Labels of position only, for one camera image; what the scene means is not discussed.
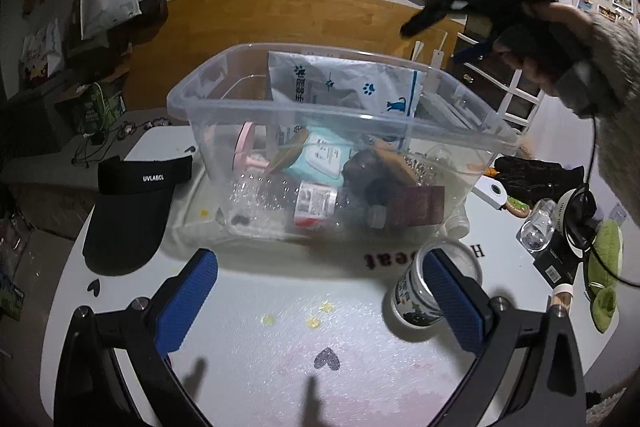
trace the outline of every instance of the clear plastic bottle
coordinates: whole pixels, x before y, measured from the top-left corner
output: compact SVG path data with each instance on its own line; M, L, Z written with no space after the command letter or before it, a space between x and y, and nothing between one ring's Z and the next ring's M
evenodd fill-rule
M466 217L466 199L460 203L451 213L449 219L442 226L447 237L462 239L469 233L469 218Z
M230 203L230 225L254 237L341 235L367 226L366 203L346 188L301 183L281 172L242 174L235 181Z

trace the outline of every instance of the drawer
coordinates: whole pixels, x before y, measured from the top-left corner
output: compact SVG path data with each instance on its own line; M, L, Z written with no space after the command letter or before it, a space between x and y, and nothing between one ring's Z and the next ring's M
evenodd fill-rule
M450 62L447 71L488 103L494 111L498 111L504 96L507 94L505 90L500 89L487 77L482 76L482 74L464 64Z
M454 54L458 51L465 50L473 46L470 42L466 42L463 39L456 41L456 47ZM514 71L508 67L497 54L491 54L482 60L476 60L472 64L479 70L484 71L486 74L504 84L505 86L511 86L511 79L513 78Z

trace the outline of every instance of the table surface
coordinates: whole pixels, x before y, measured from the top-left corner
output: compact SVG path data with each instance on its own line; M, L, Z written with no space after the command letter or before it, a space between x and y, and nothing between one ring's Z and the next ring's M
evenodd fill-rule
M191 145L189 127L153 128L127 159L174 158ZM222 239L222 227L211 217L215 204L210 183L198 158L196 154L191 182L176 188L158 253L136 272L122 277L92 273L82 256L91 217L82 227L47 323L40 368L40 396L47 413L53 417L58 362L73 311L80 305L98 313L116 311L138 296L150 297L197 247L205 247L218 256L218 280L182 347L170 358L210 422L242 427L316 425L314 421L381 427L427 424L466 373L472 356L458 347L444 321L415 332L390 316L389 288L415 245L392 251L371 245L310 250ZM473 194L466 200L466 212L470 233L463 242L482 251L479 262L487 294L506 296L521 309L544 311L550 288L515 238L523 221ZM97 298L87 291L96 278L101 288ZM582 277L576 278L574 295L570 317L585 373L619 319L616 312L609 330L598 333ZM309 327L308 319L317 319L319 326ZM337 371L326 365L314 368L316 355L327 347L339 357ZM142 418L158 425L126 352L116 354ZM516 375L513 365L483 425L497 419Z

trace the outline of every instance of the black box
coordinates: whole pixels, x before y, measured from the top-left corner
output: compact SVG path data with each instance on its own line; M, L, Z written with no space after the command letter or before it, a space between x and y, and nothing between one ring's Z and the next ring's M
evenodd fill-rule
M580 258L573 252L564 235L556 230L549 246L538 254L533 266L549 286L555 288L559 284L574 283L580 262Z

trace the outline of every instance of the small glass bottle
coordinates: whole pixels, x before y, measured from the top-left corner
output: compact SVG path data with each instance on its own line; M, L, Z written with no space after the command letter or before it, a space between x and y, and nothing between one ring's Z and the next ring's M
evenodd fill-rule
M516 238L531 254L537 254L545 250L551 241L554 226L551 222L556 202L549 199L540 200L533 207Z

